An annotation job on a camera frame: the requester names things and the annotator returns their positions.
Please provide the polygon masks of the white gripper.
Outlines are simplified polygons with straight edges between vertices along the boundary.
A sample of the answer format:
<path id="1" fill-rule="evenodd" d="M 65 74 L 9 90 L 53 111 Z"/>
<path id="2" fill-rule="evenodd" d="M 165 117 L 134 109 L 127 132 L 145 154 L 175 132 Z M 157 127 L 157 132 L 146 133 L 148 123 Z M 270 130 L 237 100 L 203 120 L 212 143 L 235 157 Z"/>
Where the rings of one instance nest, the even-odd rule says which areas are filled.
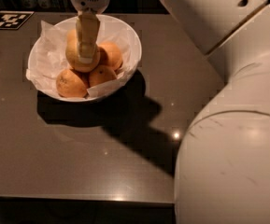
<path id="1" fill-rule="evenodd" d="M 92 63 L 97 51 L 96 40 L 100 21 L 95 14 L 103 13 L 110 0 L 70 0 L 78 12 L 76 31 L 78 39 L 78 59 L 82 63 Z"/>

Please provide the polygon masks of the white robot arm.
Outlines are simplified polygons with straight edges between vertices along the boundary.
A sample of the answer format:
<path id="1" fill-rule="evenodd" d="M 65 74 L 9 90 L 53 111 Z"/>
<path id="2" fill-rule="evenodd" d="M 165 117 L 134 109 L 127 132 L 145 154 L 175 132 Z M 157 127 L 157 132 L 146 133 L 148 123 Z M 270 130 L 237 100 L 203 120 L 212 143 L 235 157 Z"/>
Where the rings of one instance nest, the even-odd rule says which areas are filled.
<path id="1" fill-rule="evenodd" d="M 160 0 L 226 85 L 183 137 L 177 224 L 270 224 L 270 3 Z"/>

